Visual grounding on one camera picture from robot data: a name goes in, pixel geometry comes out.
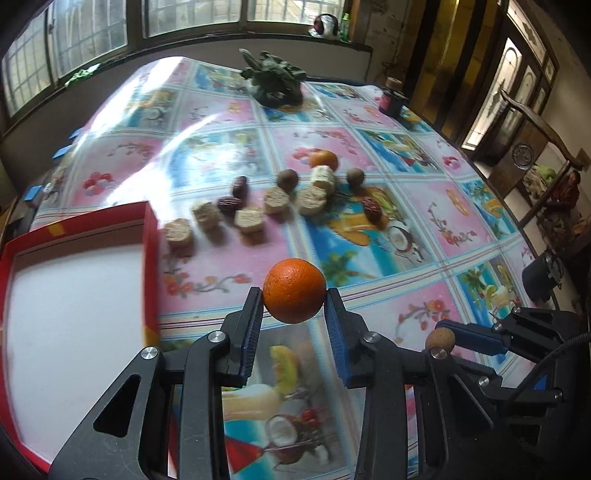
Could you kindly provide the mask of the brown round fruit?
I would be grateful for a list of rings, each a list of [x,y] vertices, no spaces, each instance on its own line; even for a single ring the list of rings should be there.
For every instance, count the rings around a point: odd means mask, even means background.
[[[365,178],[365,172],[360,168],[351,168],[346,173],[346,182],[348,182],[349,188],[352,190],[362,187]]]
[[[298,182],[300,182],[300,177],[293,169],[280,171],[276,176],[276,186],[286,192],[287,195],[290,195],[297,188]]]
[[[447,327],[434,329],[426,338],[425,349],[433,350],[436,348],[443,349],[447,353],[451,353],[456,345],[456,335],[453,330]]]

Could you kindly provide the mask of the orange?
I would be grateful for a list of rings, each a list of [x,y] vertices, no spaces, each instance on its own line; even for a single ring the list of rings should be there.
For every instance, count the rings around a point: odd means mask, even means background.
[[[311,152],[308,158],[308,165],[311,168],[326,166],[336,171],[339,168],[339,158],[334,152],[324,149],[317,149]]]
[[[281,260],[263,282],[263,303],[277,321],[297,324],[313,318],[325,302],[322,271],[300,258]]]

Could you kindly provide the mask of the round beige cake piece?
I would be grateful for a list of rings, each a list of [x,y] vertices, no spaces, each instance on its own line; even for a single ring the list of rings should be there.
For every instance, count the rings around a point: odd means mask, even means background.
[[[297,192],[295,204],[301,215],[314,216],[325,209],[327,194],[324,190],[310,185]]]

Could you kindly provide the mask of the beige cake piece near tray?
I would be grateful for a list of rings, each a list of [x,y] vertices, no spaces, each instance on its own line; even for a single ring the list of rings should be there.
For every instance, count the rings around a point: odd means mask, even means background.
[[[170,248],[182,248],[191,244],[193,233],[185,218],[177,218],[163,227],[164,237]]]

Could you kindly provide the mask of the beige cake piece square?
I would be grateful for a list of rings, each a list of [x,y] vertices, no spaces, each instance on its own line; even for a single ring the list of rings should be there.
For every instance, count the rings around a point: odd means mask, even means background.
[[[243,208],[235,213],[235,227],[245,234],[263,230],[263,213],[256,208]]]

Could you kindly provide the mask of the beige cake piece pale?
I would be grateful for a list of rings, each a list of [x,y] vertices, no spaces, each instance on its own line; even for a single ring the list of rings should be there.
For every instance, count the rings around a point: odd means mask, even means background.
[[[191,207],[191,212],[197,226],[204,231],[216,228],[221,221],[221,212],[211,201],[196,201]]]

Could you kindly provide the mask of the red shallow box tray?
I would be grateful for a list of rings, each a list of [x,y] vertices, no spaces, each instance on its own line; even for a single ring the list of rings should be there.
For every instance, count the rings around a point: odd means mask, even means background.
[[[1,425],[47,472],[131,359],[158,340],[158,221],[146,202],[48,224],[1,257]]]

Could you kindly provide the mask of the red date lower left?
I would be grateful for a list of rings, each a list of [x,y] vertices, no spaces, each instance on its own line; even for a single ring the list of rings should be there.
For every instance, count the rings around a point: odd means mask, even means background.
[[[222,215],[233,217],[238,210],[242,209],[242,199],[224,196],[217,200],[216,207]]]

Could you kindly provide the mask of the red date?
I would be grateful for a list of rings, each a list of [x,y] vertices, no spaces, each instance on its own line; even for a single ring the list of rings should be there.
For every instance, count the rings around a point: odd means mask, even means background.
[[[249,179],[245,176],[236,177],[231,185],[231,194],[240,200],[245,200],[249,191]]]
[[[361,200],[363,214],[366,215],[370,223],[377,224],[383,217],[383,211],[380,204],[372,197],[365,196]]]
[[[233,217],[238,210],[242,209],[242,199],[224,196],[217,200],[216,207],[222,215]]]

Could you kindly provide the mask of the wooden chair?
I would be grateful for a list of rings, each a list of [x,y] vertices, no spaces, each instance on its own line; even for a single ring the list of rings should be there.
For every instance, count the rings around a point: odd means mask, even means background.
[[[545,206],[559,182],[571,169],[579,172],[589,169],[590,158],[583,150],[577,156],[573,156],[559,134],[538,113],[535,113],[529,106],[512,99],[506,90],[502,89],[500,94],[503,99],[503,108],[498,125],[493,128],[493,132],[497,134],[500,131],[510,110],[520,113],[524,123],[522,130],[504,149],[500,162],[488,177],[488,182],[495,194],[504,199],[514,190],[523,180],[525,174],[533,168],[547,144],[554,145],[564,159],[564,164],[557,172],[553,182],[518,221],[518,227],[523,229]]]

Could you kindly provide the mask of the beige cake piece centre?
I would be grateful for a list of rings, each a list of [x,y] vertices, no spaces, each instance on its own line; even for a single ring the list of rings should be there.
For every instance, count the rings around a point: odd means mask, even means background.
[[[263,195],[263,211],[267,215],[283,213],[290,205],[290,195],[280,187],[271,187]]]

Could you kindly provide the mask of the red date upper left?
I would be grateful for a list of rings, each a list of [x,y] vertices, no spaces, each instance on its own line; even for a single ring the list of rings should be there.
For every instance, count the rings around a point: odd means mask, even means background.
[[[249,179],[245,176],[236,177],[231,185],[231,194],[240,200],[245,200],[249,191]]]

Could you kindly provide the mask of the red date right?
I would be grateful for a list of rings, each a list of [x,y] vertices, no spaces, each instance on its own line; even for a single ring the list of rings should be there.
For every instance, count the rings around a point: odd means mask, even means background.
[[[370,223],[377,224],[383,217],[383,211],[380,204],[372,197],[365,196],[361,200],[363,214],[366,215]]]

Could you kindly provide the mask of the colourful floral tablecloth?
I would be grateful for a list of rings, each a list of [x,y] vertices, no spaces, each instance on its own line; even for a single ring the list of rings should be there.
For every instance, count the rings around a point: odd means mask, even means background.
[[[482,174],[380,90],[301,85],[272,109],[238,70],[170,57],[134,72],[73,135],[31,229],[149,201],[184,218],[187,253],[161,236],[162,350],[190,345],[303,258],[370,330],[422,350],[441,321],[490,330],[534,307],[522,272],[535,250]],[[363,390],[339,380],[322,311],[287,326],[267,312],[248,386],[225,389],[232,479],[353,479]]]

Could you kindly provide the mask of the blue block near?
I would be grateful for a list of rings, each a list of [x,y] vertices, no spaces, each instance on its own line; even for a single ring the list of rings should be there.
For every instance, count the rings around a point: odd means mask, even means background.
[[[23,201],[25,203],[35,203],[38,200],[38,197],[43,193],[43,186],[42,185],[34,185],[31,186],[23,197]]]

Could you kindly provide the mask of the blue block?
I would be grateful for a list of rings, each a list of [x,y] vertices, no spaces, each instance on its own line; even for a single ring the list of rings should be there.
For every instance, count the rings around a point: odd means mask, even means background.
[[[38,200],[38,197],[43,193],[43,186],[42,185],[34,185],[31,186],[23,197],[23,201],[25,203],[35,203]]]
[[[70,150],[70,148],[71,148],[71,146],[70,146],[70,145],[66,145],[66,146],[64,146],[64,147],[60,148],[59,150],[57,150],[57,151],[56,151],[56,152],[53,154],[53,156],[52,156],[52,160],[53,160],[53,161],[56,161],[56,160],[58,160],[58,159],[60,159],[60,158],[64,157],[64,156],[65,156],[65,155],[68,153],[68,151]]]

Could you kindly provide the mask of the dark jar with cork lid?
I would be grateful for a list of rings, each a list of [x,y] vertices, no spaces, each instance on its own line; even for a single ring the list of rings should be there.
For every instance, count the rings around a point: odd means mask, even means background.
[[[379,110],[391,118],[398,119],[407,102],[407,97],[402,93],[402,82],[394,77],[388,77],[379,101]]]

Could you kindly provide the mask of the blue block middle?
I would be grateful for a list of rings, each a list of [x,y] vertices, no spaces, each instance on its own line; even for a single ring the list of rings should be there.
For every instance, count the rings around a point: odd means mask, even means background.
[[[65,156],[65,155],[68,153],[68,151],[70,150],[70,148],[71,148],[71,146],[70,146],[70,145],[66,145],[66,146],[64,146],[64,147],[60,148],[59,150],[57,150],[57,151],[56,151],[56,152],[53,154],[53,156],[52,156],[52,160],[53,160],[53,161],[56,161],[56,160],[58,160],[58,159],[60,159],[60,158],[64,157],[64,156]]]

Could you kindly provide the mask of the wooden cabinet with arched doors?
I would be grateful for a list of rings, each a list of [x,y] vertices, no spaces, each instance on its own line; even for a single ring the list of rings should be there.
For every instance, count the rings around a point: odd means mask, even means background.
[[[507,106],[502,94],[537,113],[543,111],[560,69],[548,35],[528,1],[497,1],[495,25],[485,53],[479,90],[458,134],[457,144],[469,157],[483,154],[486,143],[509,145],[524,116]]]

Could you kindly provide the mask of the green leafy vegetable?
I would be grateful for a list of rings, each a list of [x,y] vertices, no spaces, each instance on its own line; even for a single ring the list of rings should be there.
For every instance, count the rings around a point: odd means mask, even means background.
[[[239,53],[246,63],[240,76],[260,105],[280,108],[303,104],[301,83],[307,80],[307,72],[270,52],[263,51],[257,58],[246,49],[240,49]]]

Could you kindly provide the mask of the green item on sill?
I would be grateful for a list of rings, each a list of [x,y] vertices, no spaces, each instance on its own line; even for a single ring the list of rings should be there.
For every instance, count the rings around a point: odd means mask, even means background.
[[[97,63],[97,64],[91,65],[87,68],[79,69],[64,83],[64,87],[66,89],[69,89],[74,84],[79,83],[83,80],[86,80],[87,78],[92,77],[94,75],[94,73],[98,70],[99,67],[100,67],[100,64]]]

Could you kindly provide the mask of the green bottle on sill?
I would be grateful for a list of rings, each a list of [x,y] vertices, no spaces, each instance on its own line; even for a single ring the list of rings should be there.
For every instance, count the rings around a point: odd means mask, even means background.
[[[342,15],[341,25],[339,26],[339,38],[342,41],[349,41],[349,13]]]

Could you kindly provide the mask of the red white helmet on sill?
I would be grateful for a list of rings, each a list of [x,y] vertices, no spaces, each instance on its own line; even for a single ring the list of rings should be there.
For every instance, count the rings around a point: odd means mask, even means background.
[[[322,13],[315,17],[308,34],[314,38],[335,39],[339,36],[339,21],[335,15]]]

